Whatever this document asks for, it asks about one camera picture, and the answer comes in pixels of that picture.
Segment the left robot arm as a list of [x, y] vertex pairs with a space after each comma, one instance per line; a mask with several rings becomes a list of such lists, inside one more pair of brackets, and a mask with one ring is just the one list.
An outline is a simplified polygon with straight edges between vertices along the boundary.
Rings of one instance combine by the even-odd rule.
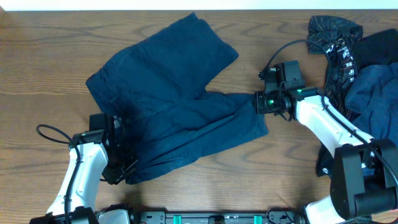
[[67, 137], [70, 162], [60, 191], [47, 213], [31, 223], [133, 223], [127, 205], [95, 210], [100, 182], [119, 184], [139, 162], [125, 142], [126, 125], [118, 116], [93, 114], [87, 131]]

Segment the navy blue shorts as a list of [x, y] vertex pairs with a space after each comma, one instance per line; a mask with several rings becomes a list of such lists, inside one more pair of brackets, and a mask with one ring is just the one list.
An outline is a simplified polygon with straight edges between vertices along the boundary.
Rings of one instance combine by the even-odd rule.
[[127, 184], [158, 178], [268, 133], [247, 93], [207, 91], [238, 53], [190, 14], [112, 56], [86, 81], [100, 110], [123, 120], [138, 158]]

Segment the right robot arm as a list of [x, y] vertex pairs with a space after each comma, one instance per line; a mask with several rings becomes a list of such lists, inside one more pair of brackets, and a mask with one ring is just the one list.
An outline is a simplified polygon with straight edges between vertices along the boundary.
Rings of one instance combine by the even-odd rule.
[[306, 223], [371, 223], [372, 215], [397, 209], [397, 148], [392, 141], [358, 129], [315, 87], [259, 91], [254, 107], [259, 114], [288, 113], [332, 155], [330, 194], [304, 208]]

